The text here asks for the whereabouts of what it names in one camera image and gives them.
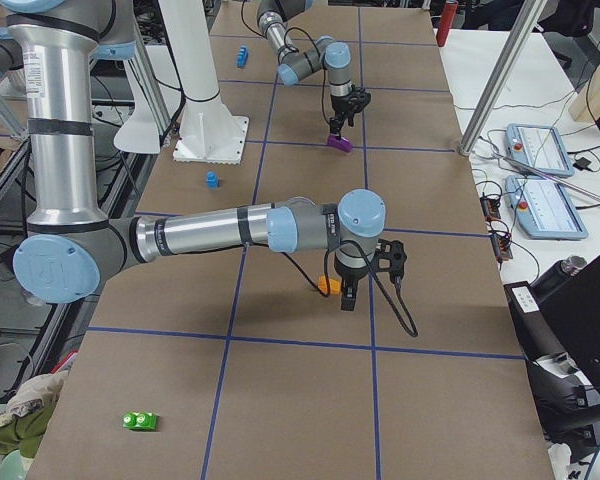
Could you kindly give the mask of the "purple trapezoid block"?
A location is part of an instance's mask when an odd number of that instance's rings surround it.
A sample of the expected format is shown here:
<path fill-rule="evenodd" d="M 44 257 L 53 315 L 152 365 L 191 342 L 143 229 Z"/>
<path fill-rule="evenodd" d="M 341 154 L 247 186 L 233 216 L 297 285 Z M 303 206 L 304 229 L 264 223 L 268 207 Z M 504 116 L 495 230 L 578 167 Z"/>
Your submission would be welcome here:
<path fill-rule="evenodd" d="M 327 145 L 331 148 L 349 153 L 353 149 L 352 143 L 343 136 L 330 134 L 327 138 Z"/>

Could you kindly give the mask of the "black monitor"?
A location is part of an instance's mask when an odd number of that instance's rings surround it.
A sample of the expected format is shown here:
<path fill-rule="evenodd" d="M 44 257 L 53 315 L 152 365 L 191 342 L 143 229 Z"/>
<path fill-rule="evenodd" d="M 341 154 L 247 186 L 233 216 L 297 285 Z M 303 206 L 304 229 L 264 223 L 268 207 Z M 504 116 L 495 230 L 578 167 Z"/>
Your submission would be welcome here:
<path fill-rule="evenodd" d="M 558 294 L 557 335 L 592 384 L 600 386 L 600 255 Z"/>

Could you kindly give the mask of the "green two-stud brick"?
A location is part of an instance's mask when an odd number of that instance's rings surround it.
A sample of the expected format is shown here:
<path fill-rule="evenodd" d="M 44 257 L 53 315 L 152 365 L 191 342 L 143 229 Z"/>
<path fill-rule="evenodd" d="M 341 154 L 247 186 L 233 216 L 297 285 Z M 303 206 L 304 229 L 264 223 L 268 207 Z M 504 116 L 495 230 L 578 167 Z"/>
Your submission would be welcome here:
<path fill-rule="evenodd" d="M 159 416 L 154 412 L 146 411 L 128 411 L 122 417 L 122 426 L 124 429 L 132 431 L 157 430 Z"/>

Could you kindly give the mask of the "upper blue teach pendant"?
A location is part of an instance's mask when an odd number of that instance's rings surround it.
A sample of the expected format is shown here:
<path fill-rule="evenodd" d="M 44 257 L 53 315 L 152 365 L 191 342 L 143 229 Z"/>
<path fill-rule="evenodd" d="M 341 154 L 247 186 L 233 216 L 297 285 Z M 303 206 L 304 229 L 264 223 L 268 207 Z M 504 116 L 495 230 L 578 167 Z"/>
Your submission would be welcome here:
<path fill-rule="evenodd" d="M 544 173 L 568 178 L 572 161 L 556 127 L 509 124 L 505 131 L 507 156 Z"/>

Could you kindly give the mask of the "aluminium frame post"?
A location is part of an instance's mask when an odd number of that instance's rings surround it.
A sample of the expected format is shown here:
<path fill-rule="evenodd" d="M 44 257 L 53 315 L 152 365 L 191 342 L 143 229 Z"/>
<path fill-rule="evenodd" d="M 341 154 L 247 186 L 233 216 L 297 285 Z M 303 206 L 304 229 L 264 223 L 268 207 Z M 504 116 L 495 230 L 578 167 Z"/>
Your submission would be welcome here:
<path fill-rule="evenodd" d="M 463 134 L 458 147 L 458 151 L 461 155 L 468 156 L 473 150 L 478 137 L 494 109 L 495 103 L 500 96 L 506 80 L 532 33 L 545 5 L 545 0 L 527 0 L 523 3 L 477 103 L 476 109 Z"/>

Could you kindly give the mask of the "red cylinder bottle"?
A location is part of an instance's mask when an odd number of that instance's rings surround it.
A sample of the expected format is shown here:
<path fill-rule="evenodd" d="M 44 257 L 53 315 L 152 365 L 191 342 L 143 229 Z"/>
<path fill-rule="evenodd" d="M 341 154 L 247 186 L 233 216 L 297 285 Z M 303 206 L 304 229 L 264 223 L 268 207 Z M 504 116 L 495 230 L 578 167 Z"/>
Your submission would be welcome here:
<path fill-rule="evenodd" d="M 447 0 L 445 2 L 436 32 L 436 42 L 440 48 L 444 47 L 446 44 L 449 31 L 452 27 L 457 12 L 457 8 L 457 0 Z"/>

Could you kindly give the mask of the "orange trapezoid block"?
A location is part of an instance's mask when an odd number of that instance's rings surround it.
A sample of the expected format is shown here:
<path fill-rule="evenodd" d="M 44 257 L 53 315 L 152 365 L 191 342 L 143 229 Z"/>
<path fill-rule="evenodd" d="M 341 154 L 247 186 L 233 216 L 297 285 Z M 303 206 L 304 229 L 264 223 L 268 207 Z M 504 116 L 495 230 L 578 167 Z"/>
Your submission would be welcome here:
<path fill-rule="evenodd" d="M 321 275 L 318 278 L 318 290 L 324 295 L 339 295 L 341 293 L 341 281 L 334 278 L 327 278 Z"/>

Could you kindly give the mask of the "lower blue teach pendant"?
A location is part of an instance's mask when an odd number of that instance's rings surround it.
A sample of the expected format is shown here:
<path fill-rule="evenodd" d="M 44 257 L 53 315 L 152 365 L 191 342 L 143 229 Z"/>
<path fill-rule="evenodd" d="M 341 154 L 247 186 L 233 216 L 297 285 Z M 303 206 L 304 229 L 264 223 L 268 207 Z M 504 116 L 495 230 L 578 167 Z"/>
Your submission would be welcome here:
<path fill-rule="evenodd" d="M 510 175 L 505 194 L 513 216 L 534 240 L 583 240 L 589 236 L 566 189 L 539 177 Z"/>

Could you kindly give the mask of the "blue teach pendant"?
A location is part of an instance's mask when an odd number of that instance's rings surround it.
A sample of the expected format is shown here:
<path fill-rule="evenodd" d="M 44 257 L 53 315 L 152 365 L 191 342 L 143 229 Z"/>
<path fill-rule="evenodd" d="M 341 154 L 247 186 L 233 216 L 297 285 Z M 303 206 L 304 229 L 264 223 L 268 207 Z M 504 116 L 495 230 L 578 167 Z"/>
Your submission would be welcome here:
<path fill-rule="evenodd" d="M 505 131 L 507 156 L 544 173 L 568 178 L 572 161 L 556 127 L 509 124 Z"/>
<path fill-rule="evenodd" d="M 513 216 L 534 240 L 583 240 L 589 236 L 566 189 L 539 177 L 510 175 L 505 194 Z"/>

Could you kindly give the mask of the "long blue brick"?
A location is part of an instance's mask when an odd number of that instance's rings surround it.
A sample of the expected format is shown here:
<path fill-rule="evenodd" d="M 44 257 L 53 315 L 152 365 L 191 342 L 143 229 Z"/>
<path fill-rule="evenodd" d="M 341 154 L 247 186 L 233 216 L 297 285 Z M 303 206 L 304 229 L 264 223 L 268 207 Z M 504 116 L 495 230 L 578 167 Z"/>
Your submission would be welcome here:
<path fill-rule="evenodd" d="M 236 67 L 242 69 L 248 61 L 249 50 L 246 45 L 241 45 L 236 55 Z"/>

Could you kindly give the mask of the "small blue block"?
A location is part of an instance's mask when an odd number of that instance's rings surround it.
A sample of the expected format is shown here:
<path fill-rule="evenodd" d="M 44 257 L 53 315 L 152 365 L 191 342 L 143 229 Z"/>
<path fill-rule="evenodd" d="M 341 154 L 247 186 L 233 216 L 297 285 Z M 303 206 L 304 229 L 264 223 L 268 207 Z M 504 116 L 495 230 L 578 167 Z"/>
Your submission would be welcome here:
<path fill-rule="evenodd" d="M 219 177 L 213 171 L 208 171 L 205 176 L 205 183 L 208 188 L 217 189 L 220 184 Z"/>

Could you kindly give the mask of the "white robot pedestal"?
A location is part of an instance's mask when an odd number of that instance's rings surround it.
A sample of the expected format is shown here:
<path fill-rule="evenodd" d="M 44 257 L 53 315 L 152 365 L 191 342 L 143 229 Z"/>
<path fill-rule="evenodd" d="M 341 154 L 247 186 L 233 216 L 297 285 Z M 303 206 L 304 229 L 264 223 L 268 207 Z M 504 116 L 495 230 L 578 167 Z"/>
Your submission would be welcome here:
<path fill-rule="evenodd" d="M 232 115 L 222 101 L 203 3 L 162 0 L 159 6 L 186 100 L 174 159 L 240 163 L 249 119 Z"/>

